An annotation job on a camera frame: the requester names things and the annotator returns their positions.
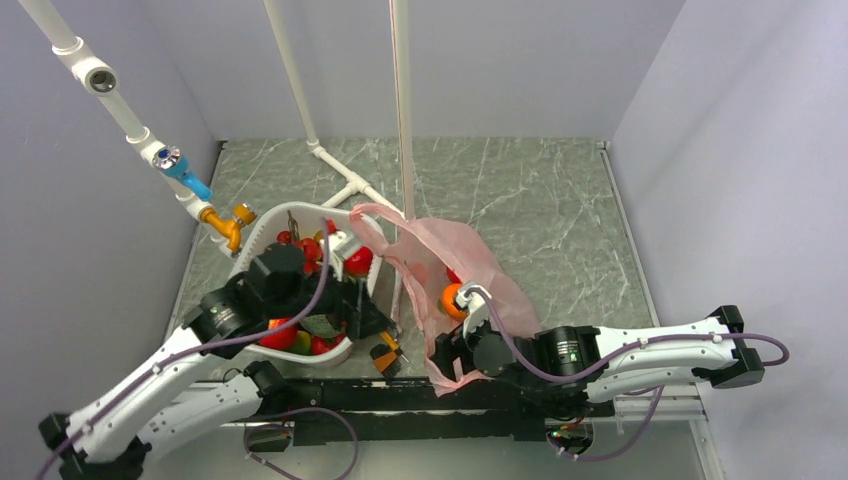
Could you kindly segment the pink plastic bag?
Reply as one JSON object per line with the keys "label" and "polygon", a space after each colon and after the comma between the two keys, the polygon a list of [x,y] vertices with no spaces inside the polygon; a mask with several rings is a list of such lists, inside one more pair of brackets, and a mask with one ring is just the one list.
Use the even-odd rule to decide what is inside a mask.
{"label": "pink plastic bag", "polygon": [[471,281],[486,289],[512,336],[541,331],[530,298],[471,226],[434,217],[407,220],[379,203],[353,207],[349,220],[362,244],[399,274],[427,355],[435,353],[438,335],[460,324],[440,306],[452,283]]}

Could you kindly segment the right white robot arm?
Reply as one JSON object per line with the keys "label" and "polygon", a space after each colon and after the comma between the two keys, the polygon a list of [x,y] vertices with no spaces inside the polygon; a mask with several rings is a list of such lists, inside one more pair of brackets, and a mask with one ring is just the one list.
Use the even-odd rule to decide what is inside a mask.
{"label": "right white robot arm", "polygon": [[506,383],[564,415],[644,389],[696,382],[733,389],[765,374],[735,306],[673,327],[559,326],[520,337],[507,333],[481,286],[460,286],[452,303],[466,317],[436,337],[430,360],[438,372],[456,383],[474,374]]}

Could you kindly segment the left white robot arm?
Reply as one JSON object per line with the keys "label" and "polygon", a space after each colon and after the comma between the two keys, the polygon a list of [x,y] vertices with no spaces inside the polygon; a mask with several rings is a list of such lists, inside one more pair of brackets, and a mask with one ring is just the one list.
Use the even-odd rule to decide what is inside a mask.
{"label": "left white robot arm", "polygon": [[320,269],[304,269],[305,253],[274,244],[220,288],[206,294],[166,342],[122,382],[88,406],[53,413],[39,431],[49,457],[38,470],[57,467],[64,479],[136,479],[154,456],[232,420],[279,417],[287,406],[277,369],[257,362],[198,406],[177,397],[203,375],[271,332],[295,329],[306,317],[326,315],[333,336],[360,340],[390,320],[373,302],[364,280],[345,269],[361,248],[350,231],[328,233]]}

